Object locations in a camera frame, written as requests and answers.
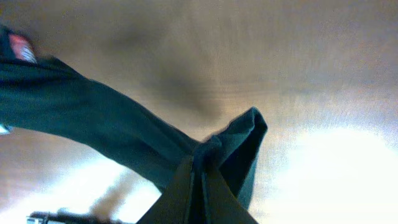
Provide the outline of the dark green t-shirt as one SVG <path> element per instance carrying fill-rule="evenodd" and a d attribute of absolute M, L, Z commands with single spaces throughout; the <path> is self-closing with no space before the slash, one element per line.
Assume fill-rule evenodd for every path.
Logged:
<path fill-rule="evenodd" d="M 62 136 L 92 147 L 164 191 L 182 159 L 209 154 L 248 208 L 267 124 L 257 108 L 198 142 L 126 95 L 85 78 L 56 58 L 21 60 L 1 28 L 1 124 Z"/>

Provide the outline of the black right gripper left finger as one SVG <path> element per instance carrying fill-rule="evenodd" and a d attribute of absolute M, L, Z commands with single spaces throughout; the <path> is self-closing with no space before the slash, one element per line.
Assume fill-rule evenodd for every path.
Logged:
<path fill-rule="evenodd" d="M 191 157 L 186 157 L 182 161 L 165 192 L 137 224 L 179 224 L 185 222 L 185 216 L 187 210 L 189 210 L 192 162 Z"/>

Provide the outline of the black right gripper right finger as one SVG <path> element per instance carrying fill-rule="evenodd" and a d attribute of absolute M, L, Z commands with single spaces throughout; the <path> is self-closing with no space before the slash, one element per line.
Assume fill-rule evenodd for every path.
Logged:
<path fill-rule="evenodd" d="M 201 176 L 205 219 L 211 224 L 257 224 L 230 191 L 220 171 L 206 168 Z"/>

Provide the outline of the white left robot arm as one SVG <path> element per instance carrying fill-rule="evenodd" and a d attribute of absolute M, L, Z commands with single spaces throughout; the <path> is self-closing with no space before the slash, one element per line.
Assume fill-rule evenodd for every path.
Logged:
<path fill-rule="evenodd" d="M 126 224 L 122 221 L 100 220 L 91 215 L 74 213 L 33 212 L 25 219 L 26 224 Z"/>

